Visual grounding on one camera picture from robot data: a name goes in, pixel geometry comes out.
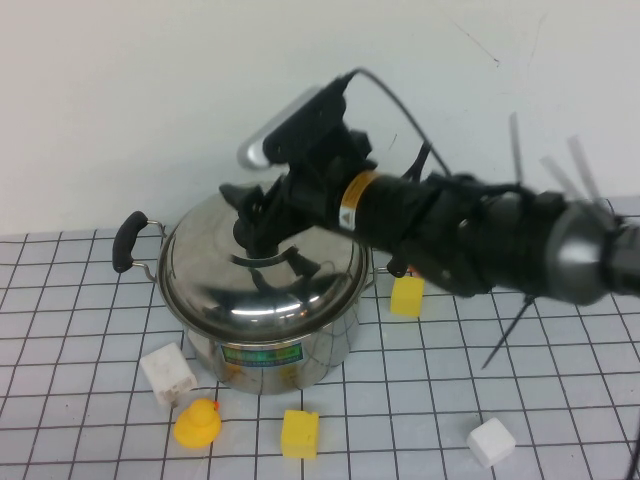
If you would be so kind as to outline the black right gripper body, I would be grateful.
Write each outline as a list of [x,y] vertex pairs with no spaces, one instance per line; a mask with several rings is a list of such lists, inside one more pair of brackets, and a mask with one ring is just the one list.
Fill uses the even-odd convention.
[[365,238],[366,230],[340,223],[340,208],[347,187],[363,172],[376,168],[367,134],[338,122],[316,129],[302,120],[289,120],[273,132],[274,142],[288,154],[289,173],[278,192],[291,211],[288,238],[311,227]]

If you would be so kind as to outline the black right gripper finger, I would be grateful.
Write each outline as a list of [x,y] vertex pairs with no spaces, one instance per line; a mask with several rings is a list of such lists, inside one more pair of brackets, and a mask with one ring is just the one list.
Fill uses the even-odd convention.
[[219,187],[219,192],[225,202],[238,213],[254,213],[264,199],[264,192],[258,185],[223,184]]
[[291,211],[280,195],[246,198],[238,208],[238,244],[247,253],[277,253],[291,234]]

